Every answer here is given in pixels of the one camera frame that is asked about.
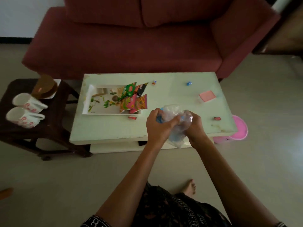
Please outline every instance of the sofa backrest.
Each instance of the sofa backrest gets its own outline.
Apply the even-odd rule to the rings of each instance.
[[[222,15],[232,0],[141,0],[147,27],[169,22],[210,20]]]
[[[74,22],[144,27],[140,0],[64,0]]]

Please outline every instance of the snack packet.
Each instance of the snack packet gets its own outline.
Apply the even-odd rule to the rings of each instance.
[[[137,97],[140,97],[143,94],[147,84],[148,83],[140,84],[140,85],[136,86],[134,93],[137,93]]]
[[[136,99],[134,109],[131,109],[129,113],[134,114],[142,109],[147,109],[147,94]]]
[[[122,92],[122,95],[120,97],[120,100],[124,99],[125,97],[132,97],[132,95],[134,94],[135,87],[136,87],[136,82],[132,83],[132,84],[129,84],[129,85],[126,85],[123,88],[123,92]]]
[[[132,97],[126,97],[122,99],[120,103],[120,113],[126,110],[134,109],[134,103],[136,98],[137,98],[137,94],[134,94]]]

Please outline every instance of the sofa cushion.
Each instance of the sofa cushion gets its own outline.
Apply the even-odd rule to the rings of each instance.
[[[143,27],[140,0],[64,0],[74,22]]]
[[[208,20],[223,14],[232,0],[141,0],[147,27],[169,22]]]
[[[23,64],[59,79],[85,73],[216,71],[222,59],[209,25],[130,28],[74,23],[64,7],[44,17]]]

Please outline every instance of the green snack packet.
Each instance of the green snack packet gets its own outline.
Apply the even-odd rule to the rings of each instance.
[[[124,99],[125,97],[132,97],[132,95],[134,94],[134,89],[136,87],[136,82],[135,83],[132,83],[132,84],[129,84],[129,85],[126,85],[124,88],[123,88],[123,91],[122,91],[122,95],[120,97],[120,100],[121,99]]]

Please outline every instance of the black baseboard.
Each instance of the black baseboard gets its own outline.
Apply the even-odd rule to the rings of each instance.
[[[4,38],[0,37],[0,44],[30,44],[33,38]]]

